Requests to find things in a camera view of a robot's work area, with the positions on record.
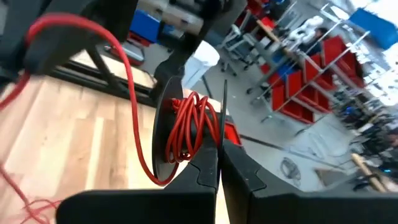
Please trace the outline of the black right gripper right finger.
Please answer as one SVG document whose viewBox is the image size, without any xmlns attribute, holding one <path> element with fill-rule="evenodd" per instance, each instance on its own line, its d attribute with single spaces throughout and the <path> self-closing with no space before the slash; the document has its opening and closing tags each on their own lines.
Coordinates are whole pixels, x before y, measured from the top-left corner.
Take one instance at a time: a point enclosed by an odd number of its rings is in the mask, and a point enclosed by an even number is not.
<svg viewBox="0 0 398 224">
<path fill-rule="evenodd" d="M 302 192 L 228 140 L 221 158 L 231 224 L 398 224 L 398 194 Z"/>
</svg>

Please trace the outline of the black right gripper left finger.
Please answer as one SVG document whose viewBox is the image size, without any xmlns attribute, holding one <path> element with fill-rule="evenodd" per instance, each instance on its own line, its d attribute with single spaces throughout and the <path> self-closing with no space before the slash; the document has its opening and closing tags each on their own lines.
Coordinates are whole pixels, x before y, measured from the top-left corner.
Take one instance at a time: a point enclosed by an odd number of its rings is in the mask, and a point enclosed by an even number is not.
<svg viewBox="0 0 398 224">
<path fill-rule="evenodd" d="M 89 190 L 57 208 L 56 224 L 215 224 L 218 149 L 206 138 L 164 189 Z"/>
</svg>

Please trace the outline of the wooden pole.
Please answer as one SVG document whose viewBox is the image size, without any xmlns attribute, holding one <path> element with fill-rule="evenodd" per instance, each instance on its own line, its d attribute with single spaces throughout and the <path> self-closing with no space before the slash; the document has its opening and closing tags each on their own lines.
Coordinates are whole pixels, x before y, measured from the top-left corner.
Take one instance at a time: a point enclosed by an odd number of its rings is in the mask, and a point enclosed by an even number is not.
<svg viewBox="0 0 398 224">
<path fill-rule="evenodd" d="M 365 165 L 362 157 L 357 153 L 351 154 L 352 161 L 359 167 L 361 172 L 367 177 L 371 183 L 371 185 L 379 192 L 387 192 L 382 183 L 378 180 L 378 178 L 370 171 L 370 169 Z"/>
</svg>

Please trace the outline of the red shelf bin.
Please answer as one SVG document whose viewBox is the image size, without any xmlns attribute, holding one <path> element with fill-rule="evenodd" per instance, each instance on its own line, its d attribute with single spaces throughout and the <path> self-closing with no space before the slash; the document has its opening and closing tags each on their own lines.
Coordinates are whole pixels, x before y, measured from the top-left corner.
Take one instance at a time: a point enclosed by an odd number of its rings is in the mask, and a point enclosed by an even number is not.
<svg viewBox="0 0 398 224">
<path fill-rule="evenodd" d="M 304 85 L 305 83 L 301 70 L 291 73 L 287 77 L 288 96 L 291 97 L 295 95 L 296 99 L 299 99 L 313 109 L 321 113 L 329 113 L 331 110 L 328 98 L 311 85 L 302 90 Z"/>
<path fill-rule="evenodd" d="M 322 56 L 320 53 L 314 54 L 310 56 L 310 58 L 320 67 L 323 68 Z M 314 79 L 319 71 L 308 61 L 305 61 L 305 81 L 310 81 Z M 315 83 L 321 86 L 324 90 L 334 90 L 335 85 L 333 83 L 333 75 L 327 70 L 323 74 L 321 74 L 317 79 L 315 79 Z"/>
<path fill-rule="evenodd" d="M 322 63 L 327 71 L 334 73 L 351 88 L 364 88 L 364 72 L 340 36 L 330 37 L 322 42 Z"/>
<path fill-rule="evenodd" d="M 274 86 L 271 90 L 272 109 L 304 124 L 314 123 L 314 114 L 293 100 L 287 101 L 285 86 Z"/>
</svg>

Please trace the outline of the grey office chair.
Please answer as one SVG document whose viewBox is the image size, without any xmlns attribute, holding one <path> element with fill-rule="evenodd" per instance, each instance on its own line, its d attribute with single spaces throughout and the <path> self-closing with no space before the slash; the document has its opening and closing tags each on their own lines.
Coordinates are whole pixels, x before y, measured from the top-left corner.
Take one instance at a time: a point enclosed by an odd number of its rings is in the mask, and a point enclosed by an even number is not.
<svg viewBox="0 0 398 224">
<path fill-rule="evenodd" d="M 239 70 L 236 68 L 238 62 L 242 62 L 248 68 L 250 65 L 249 49 L 250 45 L 241 30 L 233 24 L 230 32 L 220 44 L 221 72 L 230 70 L 232 76 L 238 76 Z"/>
</svg>

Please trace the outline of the blue plastic bin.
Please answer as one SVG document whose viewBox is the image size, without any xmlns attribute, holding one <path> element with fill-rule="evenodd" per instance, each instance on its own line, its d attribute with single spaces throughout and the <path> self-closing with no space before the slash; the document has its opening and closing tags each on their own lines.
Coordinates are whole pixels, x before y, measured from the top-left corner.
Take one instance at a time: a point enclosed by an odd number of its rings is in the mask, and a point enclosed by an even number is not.
<svg viewBox="0 0 398 224">
<path fill-rule="evenodd" d="M 363 8 L 358 8 L 349 20 L 366 31 L 370 31 L 371 37 L 377 45 L 388 50 L 394 44 L 398 43 L 398 28 L 374 13 Z"/>
</svg>

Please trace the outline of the blue plastic crate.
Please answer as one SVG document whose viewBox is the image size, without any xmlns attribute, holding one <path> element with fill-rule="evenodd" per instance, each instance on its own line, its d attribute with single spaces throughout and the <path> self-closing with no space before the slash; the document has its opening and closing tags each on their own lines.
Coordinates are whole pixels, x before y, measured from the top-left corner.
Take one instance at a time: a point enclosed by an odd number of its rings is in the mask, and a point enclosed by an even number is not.
<svg viewBox="0 0 398 224">
<path fill-rule="evenodd" d="M 138 35 L 151 43 L 156 43 L 159 39 L 159 33 L 170 34 L 174 26 L 164 25 L 160 29 L 160 20 L 154 18 L 143 10 L 136 9 L 132 19 L 129 31 Z"/>
</svg>

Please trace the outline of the metal shelf rack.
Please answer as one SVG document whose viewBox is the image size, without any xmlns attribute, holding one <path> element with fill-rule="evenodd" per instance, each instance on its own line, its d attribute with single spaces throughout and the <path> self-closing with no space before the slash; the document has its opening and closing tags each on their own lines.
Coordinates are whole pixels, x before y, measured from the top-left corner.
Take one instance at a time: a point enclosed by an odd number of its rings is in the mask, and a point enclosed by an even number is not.
<svg viewBox="0 0 398 224">
<path fill-rule="evenodd" d="M 267 73 L 264 81 L 269 84 L 267 92 L 271 94 L 271 112 L 267 119 L 283 116 L 313 124 L 315 114 L 329 113 L 331 103 L 341 102 L 332 95 L 336 89 L 335 79 L 355 91 L 364 89 L 363 70 L 351 47 L 346 46 L 341 37 L 321 36 L 316 42 L 321 51 L 312 56 L 299 50 L 299 44 L 315 38 L 315 30 L 322 23 L 322 17 L 313 16 L 286 38 L 292 43 L 288 51 L 300 68 L 288 75 L 278 75 L 276 67 Z"/>
</svg>

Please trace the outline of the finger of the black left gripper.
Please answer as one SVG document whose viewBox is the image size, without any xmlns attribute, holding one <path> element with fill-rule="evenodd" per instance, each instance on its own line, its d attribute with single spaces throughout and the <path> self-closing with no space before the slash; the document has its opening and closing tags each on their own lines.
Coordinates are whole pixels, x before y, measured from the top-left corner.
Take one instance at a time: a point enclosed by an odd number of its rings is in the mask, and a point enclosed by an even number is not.
<svg viewBox="0 0 398 224">
<path fill-rule="evenodd" d="M 94 21 L 123 42 L 138 0 L 52 0 L 44 14 L 73 14 Z M 46 25 L 30 42 L 24 68 L 46 74 L 83 49 L 103 40 L 93 31 L 71 25 Z"/>
</svg>

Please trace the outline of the red plastic bin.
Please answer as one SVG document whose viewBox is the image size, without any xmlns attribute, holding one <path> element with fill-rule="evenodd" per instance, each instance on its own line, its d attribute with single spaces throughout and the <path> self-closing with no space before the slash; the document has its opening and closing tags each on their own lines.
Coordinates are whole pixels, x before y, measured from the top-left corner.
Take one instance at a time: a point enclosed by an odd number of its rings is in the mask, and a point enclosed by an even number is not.
<svg viewBox="0 0 398 224">
<path fill-rule="evenodd" d="M 224 124 L 224 137 L 237 146 L 242 146 L 240 135 L 234 123 L 226 121 Z"/>
</svg>

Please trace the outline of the black labelled cable spool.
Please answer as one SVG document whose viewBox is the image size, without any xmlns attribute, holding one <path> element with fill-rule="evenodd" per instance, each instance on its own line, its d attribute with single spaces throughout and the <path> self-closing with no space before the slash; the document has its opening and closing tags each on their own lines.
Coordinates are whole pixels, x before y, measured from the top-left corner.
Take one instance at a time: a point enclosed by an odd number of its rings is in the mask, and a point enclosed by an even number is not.
<svg viewBox="0 0 398 224">
<path fill-rule="evenodd" d="M 224 82 L 220 110 L 207 96 L 183 95 L 180 77 L 170 78 L 156 109 L 152 135 L 152 168 L 159 185 L 167 185 L 180 163 L 190 161 L 204 147 L 222 150 L 227 117 L 228 83 Z"/>
</svg>

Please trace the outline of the black aluminium table frame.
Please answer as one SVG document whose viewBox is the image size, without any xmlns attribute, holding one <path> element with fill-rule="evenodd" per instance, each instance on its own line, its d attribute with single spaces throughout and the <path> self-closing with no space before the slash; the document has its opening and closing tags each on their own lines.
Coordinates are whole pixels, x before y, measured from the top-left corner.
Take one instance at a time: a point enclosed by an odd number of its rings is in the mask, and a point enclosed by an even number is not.
<svg viewBox="0 0 398 224">
<path fill-rule="evenodd" d="M 96 47 L 82 51 L 67 63 L 55 68 L 50 76 L 126 100 L 130 90 L 126 78 L 113 73 Z"/>
</svg>

